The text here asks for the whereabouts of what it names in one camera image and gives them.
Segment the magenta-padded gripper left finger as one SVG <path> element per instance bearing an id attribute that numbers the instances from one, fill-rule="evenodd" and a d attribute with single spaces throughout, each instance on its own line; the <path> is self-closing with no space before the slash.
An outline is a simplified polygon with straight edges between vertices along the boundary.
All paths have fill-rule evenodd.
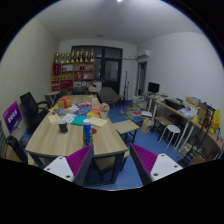
<path id="1" fill-rule="evenodd" d="M 88 145 L 67 157 L 57 157 L 44 170 L 82 186 L 93 156 L 93 146 Z"/>

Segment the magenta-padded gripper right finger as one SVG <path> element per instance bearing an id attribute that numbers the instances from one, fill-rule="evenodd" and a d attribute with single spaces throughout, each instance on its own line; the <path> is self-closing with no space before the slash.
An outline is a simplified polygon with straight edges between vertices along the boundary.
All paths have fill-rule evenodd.
<path id="1" fill-rule="evenodd" d="M 155 154 L 135 144 L 130 145 L 130 154 L 143 185 L 150 184 L 182 169 L 165 153 Z"/>

